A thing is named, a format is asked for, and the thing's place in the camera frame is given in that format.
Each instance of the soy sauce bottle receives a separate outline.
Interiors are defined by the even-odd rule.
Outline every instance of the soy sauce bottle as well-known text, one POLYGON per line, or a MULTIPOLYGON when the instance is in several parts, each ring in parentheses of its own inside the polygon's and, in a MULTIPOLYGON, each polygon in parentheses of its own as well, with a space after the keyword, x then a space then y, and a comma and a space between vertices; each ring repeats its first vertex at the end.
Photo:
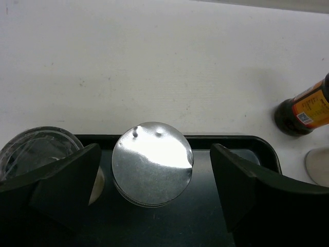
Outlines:
POLYGON ((295 98, 279 104, 274 119, 278 128, 291 136, 307 135, 329 124, 329 74, 295 98))

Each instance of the white table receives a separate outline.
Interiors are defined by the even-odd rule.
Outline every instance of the white table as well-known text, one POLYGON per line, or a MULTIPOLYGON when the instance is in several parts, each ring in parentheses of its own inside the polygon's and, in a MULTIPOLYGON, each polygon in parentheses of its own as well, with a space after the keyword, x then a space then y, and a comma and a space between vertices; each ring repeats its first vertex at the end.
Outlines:
POLYGON ((0 13, 0 146, 36 126, 161 121, 259 136, 310 182, 304 156, 328 145, 328 127, 292 138, 271 119, 329 72, 326 14, 188 0, 7 0, 0 13))

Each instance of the orange bottle label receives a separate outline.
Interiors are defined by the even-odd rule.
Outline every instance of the orange bottle label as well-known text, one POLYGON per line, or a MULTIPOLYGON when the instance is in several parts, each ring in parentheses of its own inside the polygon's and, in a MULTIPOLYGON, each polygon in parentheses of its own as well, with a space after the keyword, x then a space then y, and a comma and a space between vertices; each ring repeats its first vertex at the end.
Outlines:
POLYGON ((318 82, 293 99, 294 115, 311 129, 329 124, 329 102, 320 88, 322 82, 318 82))

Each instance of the barcode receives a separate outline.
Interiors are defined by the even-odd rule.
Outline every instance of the barcode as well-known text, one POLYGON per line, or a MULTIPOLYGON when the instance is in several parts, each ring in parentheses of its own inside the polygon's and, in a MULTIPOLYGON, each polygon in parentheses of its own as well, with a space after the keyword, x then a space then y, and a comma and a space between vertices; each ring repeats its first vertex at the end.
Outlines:
POLYGON ((313 122, 313 120, 310 119, 309 116, 307 116, 305 112, 302 112, 302 113, 298 114, 297 117, 305 125, 310 124, 311 122, 313 122))

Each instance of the clear plastic lid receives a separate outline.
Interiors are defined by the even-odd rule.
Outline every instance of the clear plastic lid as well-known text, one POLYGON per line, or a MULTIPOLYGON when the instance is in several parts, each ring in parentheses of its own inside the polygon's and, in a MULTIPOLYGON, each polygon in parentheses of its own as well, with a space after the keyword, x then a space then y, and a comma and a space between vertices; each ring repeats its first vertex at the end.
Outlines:
POLYGON ((27 130, 0 151, 0 181, 68 157, 82 148, 83 145, 73 134, 61 128, 27 130))

